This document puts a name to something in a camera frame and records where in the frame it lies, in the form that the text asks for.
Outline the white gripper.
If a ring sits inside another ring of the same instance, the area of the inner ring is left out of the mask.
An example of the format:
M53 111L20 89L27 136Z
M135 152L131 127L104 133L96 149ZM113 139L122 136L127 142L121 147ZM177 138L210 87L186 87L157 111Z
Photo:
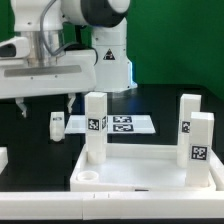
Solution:
M56 65L46 67L29 67L22 59L0 60L0 99L16 98L26 118L25 97L69 93L67 109L71 114L75 93L96 87L95 62L94 50L66 51Z

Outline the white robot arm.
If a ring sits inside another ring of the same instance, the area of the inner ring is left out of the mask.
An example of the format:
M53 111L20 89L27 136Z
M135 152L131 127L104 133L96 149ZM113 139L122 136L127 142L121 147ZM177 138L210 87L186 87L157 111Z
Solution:
M10 0L15 36L0 42L0 99L133 89L130 0Z

